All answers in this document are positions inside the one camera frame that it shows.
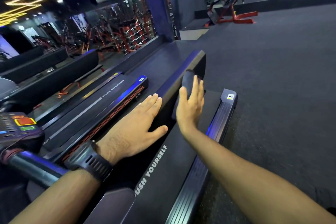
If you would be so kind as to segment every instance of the white sticker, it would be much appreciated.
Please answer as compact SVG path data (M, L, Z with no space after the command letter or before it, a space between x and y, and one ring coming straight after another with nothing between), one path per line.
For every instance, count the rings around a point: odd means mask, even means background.
M235 97L234 94L229 94L229 95L227 96L227 99L231 99L231 100L233 100L234 97Z

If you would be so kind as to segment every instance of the watch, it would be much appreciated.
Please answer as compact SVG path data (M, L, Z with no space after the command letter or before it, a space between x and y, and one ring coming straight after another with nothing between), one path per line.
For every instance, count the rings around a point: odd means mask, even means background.
M82 168L98 181L103 182L110 175L113 166L96 152L97 148L98 146L93 141L83 143L64 162L65 166L70 170Z

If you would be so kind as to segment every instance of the red honeycomb pattern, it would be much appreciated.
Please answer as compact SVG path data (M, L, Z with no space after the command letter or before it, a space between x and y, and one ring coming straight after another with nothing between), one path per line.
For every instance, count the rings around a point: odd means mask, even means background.
M125 99L118 107L117 109L115 109L113 112L110 113L109 116L106 117L105 120L103 120L96 128L94 128L93 130L91 130L91 132L84 137L83 140L81 140L80 142L78 142L78 144L72 148L63 158L62 161L66 161L71 154L78 149L79 146L81 146L83 143L85 143L86 141L90 140L96 133L98 133L98 131L105 126L114 116L117 115L118 112L120 112L132 99L134 99L145 87L144 86L140 86L136 91L134 91L132 93L132 95L130 95L127 99Z

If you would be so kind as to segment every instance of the person's left hand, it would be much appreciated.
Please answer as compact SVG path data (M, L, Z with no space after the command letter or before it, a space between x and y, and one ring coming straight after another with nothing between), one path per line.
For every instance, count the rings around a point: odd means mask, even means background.
M115 164L122 158L133 156L147 149L165 135L168 131L167 126L161 126L153 132L148 132L161 104L162 98L159 98L157 94L148 96L97 143L99 154Z

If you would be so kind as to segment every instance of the treadmill console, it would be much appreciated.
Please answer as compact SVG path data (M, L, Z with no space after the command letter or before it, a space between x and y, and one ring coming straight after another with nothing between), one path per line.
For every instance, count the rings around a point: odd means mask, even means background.
M23 112L0 113L0 144L38 152L44 139L44 132L34 119Z

